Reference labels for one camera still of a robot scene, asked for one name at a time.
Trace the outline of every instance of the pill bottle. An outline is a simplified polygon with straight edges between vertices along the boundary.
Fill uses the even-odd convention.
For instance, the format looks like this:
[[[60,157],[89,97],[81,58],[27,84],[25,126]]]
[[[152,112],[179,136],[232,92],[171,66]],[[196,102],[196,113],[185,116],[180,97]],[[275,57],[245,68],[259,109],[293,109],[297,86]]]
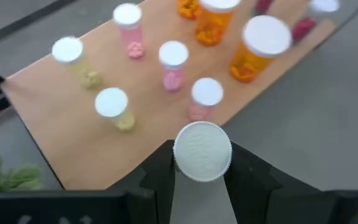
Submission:
[[[121,31],[125,49],[128,57],[132,59],[141,58],[145,54],[142,34],[142,10],[132,3],[124,3],[112,13],[112,19]]]
[[[255,15],[260,16],[266,14],[274,0],[257,0],[255,5]]]
[[[293,43],[303,40],[327,14],[338,9],[338,0],[311,0],[308,13],[292,29]]]
[[[128,97],[119,88],[102,90],[94,106],[100,116],[110,119],[120,131],[130,131],[135,126],[135,116],[128,109]]]
[[[229,27],[235,8],[241,0],[200,0],[201,13],[196,39],[204,46],[218,45]]]
[[[84,45],[76,37],[63,37],[52,47],[52,57],[75,74],[86,89],[101,86],[103,78],[86,59]]]
[[[177,91],[183,85],[184,66],[189,57],[186,45],[179,41],[164,43],[158,52],[164,69],[163,85],[167,91]]]
[[[249,83],[290,46],[291,31],[283,21],[272,16],[253,17],[242,30],[242,42],[230,64],[231,75]]]
[[[186,19],[196,19],[200,15],[198,0],[177,0],[179,15]]]
[[[223,99],[222,85],[212,78],[200,78],[191,89],[192,103],[189,118],[192,121],[206,121],[213,108]]]
[[[173,157],[183,175],[211,182],[230,168],[232,145],[221,127],[207,121],[186,125],[175,138]]]

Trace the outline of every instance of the green plant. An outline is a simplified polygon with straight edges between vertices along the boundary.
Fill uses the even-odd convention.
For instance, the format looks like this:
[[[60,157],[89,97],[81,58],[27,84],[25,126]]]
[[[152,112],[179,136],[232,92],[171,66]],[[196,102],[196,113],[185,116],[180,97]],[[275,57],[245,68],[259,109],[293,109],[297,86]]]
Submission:
[[[0,192],[42,189],[40,169],[35,165],[23,165],[2,173],[3,159],[0,156]]]

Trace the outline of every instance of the white bottle cap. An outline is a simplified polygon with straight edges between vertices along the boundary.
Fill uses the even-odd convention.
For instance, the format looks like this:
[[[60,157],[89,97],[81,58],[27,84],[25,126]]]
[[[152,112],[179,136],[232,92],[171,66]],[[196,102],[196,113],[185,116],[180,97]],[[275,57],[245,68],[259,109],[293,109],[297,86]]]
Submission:
[[[172,40],[160,47],[158,57],[163,66],[170,69],[179,69],[187,61],[189,51],[184,43]]]
[[[339,9],[338,0],[312,0],[310,7],[315,12],[335,12]]]
[[[60,63],[75,63],[81,58],[84,45],[76,37],[63,37],[52,47],[53,58]]]
[[[242,31],[242,39],[252,53],[265,58],[284,53],[292,43],[288,26],[272,16],[250,19]]]
[[[221,177],[231,163],[232,147],[218,125],[197,121],[186,125],[173,145],[173,156],[183,174],[198,182]]]
[[[119,88],[107,88],[97,95],[94,101],[96,111],[106,118],[117,118],[125,112],[128,106],[128,97]]]
[[[215,13],[229,13],[235,10],[241,0],[200,0],[201,5]]]
[[[191,97],[201,106],[215,106],[223,99],[223,87],[212,78],[200,78],[191,89]]]
[[[135,29],[142,19],[142,10],[138,5],[124,3],[112,12],[112,19],[123,29]]]

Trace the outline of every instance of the table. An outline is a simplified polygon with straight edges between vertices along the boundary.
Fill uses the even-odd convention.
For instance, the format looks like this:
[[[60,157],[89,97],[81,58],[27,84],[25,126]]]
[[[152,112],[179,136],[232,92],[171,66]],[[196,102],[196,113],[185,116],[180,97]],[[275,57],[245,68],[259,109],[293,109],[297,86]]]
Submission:
[[[290,8],[302,8],[300,2],[305,4],[296,0],[280,1],[289,1]],[[270,13],[289,24],[294,23],[301,13],[280,10],[283,5],[280,1]],[[117,28],[112,22],[82,37],[89,59],[104,73],[108,86],[123,88],[132,100],[139,125],[130,134],[117,132],[98,117],[93,109],[97,92],[82,90],[50,56],[14,74],[2,88],[66,189],[105,189],[133,170],[164,140],[174,138],[189,122],[186,117],[190,102],[188,93],[197,78],[215,77],[224,85],[225,99],[213,118],[215,123],[224,124],[335,28],[331,21],[324,21],[303,43],[276,60],[259,79],[244,85],[228,75],[227,65],[252,5],[251,1],[243,2],[239,8],[243,13],[236,14],[231,30],[220,46],[204,49],[194,40],[194,23],[171,12],[175,8],[174,2],[143,2],[144,30],[149,47],[147,57],[140,62],[130,61],[123,54]],[[157,60],[159,45],[170,39],[184,41],[191,55],[186,68],[186,85],[174,95],[165,93],[162,88],[159,76],[162,69]]]

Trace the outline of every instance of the wooden board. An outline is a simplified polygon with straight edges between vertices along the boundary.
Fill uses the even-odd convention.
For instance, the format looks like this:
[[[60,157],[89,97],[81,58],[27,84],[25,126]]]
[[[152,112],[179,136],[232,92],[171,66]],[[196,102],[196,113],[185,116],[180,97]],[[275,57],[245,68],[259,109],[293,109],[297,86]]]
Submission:
[[[217,47],[205,48],[197,43],[195,23],[181,19],[175,1],[166,0],[141,4],[147,44],[143,60],[126,57],[112,22],[82,37],[89,60],[104,73],[105,87],[119,86],[129,95],[137,115],[137,127],[131,133],[120,133],[100,118],[94,110],[98,92],[83,90],[74,76],[49,55],[11,76],[3,90],[66,189],[105,189],[189,123],[190,88],[197,79],[213,77],[223,84],[224,100],[214,111],[213,122],[224,124],[335,29],[331,21],[324,21],[256,81],[239,83],[229,75],[229,62],[253,4],[241,4],[224,42]],[[190,50],[185,86],[177,93],[163,89],[163,71],[158,62],[158,49],[168,40],[183,41]]]

